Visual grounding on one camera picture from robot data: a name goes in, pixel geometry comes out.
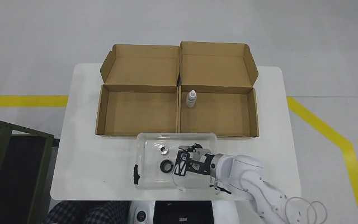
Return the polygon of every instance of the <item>white device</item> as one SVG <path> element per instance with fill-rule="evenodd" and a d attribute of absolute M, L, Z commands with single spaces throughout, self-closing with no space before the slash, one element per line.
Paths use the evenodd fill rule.
<path fill-rule="evenodd" d="M 302 224 L 309 222 L 308 209 L 314 211 L 317 221 L 317 212 L 312 206 L 321 202 L 308 202 L 303 198 L 288 198 L 280 189 L 264 181 L 261 177 L 262 164 L 259 160 L 244 156 L 230 156 L 223 154 L 210 154 L 210 150 L 203 149 L 201 145 L 180 146 L 176 160 L 174 175 L 184 177 L 187 172 L 201 175 L 210 175 L 215 178 L 213 186 L 217 193 L 220 191 L 239 195 L 252 202 L 253 209 L 266 224 Z M 289 203 L 292 199 L 301 199 L 308 206 L 302 207 Z"/>
<path fill-rule="evenodd" d="M 303 211 L 286 203 L 287 196 L 261 178 L 259 160 L 244 155 L 217 154 L 211 164 L 214 165 L 211 165 L 210 174 L 231 193 L 255 200 L 256 212 L 264 223 L 302 223 Z"/>

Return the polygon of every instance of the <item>cardboard box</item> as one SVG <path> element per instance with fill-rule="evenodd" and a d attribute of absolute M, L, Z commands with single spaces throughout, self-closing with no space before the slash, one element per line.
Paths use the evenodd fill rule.
<path fill-rule="evenodd" d="M 258 71 L 246 44 L 182 42 L 180 45 L 178 132 L 213 132 L 225 137 L 257 137 L 253 84 Z M 197 92 L 193 108 L 186 96 Z"/>
<path fill-rule="evenodd" d="M 114 45 L 102 67 L 96 134 L 178 131 L 179 47 Z"/>

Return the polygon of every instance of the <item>black o-ring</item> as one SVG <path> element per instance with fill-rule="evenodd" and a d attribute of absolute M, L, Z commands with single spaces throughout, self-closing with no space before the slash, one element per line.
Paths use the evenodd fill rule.
<path fill-rule="evenodd" d="M 169 170 L 165 170 L 164 167 L 167 165 L 167 164 L 170 164 L 170 169 Z M 170 160 L 163 160 L 161 162 L 161 165 L 159 166 L 159 168 L 161 168 L 161 171 L 165 174 L 168 174 L 170 173 L 172 170 L 173 170 L 173 167 L 174 167 L 174 164 L 172 161 Z"/>

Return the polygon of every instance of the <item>white bottle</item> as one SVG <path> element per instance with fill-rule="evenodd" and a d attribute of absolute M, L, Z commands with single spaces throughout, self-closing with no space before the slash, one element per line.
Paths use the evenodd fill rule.
<path fill-rule="evenodd" d="M 186 106 L 188 108 L 192 108 L 195 104 L 195 101 L 196 101 L 196 92 L 195 90 L 192 90 L 186 96 Z"/>

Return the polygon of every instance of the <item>concrete floor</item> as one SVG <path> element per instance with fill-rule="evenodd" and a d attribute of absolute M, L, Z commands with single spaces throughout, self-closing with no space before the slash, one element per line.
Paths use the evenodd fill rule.
<path fill-rule="evenodd" d="M 0 95 L 67 95 L 77 63 L 102 63 L 112 44 L 240 42 L 258 66 L 278 66 L 287 96 L 356 147 L 358 1 L 5 1 Z M 60 137 L 65 108 L 0 108 L 0 119 Z M 290 112 L 303 197 L 327 223 L 358 223 L 338 147 Z"/>

